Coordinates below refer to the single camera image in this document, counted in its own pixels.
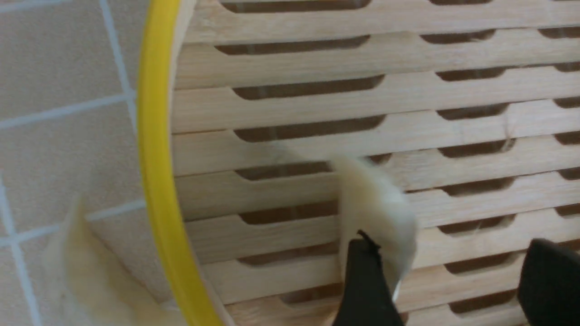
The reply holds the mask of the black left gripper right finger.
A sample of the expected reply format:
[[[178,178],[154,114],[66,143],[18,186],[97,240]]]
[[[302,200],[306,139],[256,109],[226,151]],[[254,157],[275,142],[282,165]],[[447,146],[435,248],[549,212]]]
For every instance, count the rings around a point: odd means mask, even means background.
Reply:
[[[526,251],[517,298],[531,326],[580,324],[580,256],[547,239]]]

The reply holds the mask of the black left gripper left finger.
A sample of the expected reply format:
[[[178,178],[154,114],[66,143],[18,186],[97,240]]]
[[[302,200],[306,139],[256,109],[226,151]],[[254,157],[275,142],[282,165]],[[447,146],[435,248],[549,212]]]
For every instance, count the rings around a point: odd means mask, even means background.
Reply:
[[[383,275],[377,245],[364,231],[350,240],[344,293],[334,326],[403,326]]]

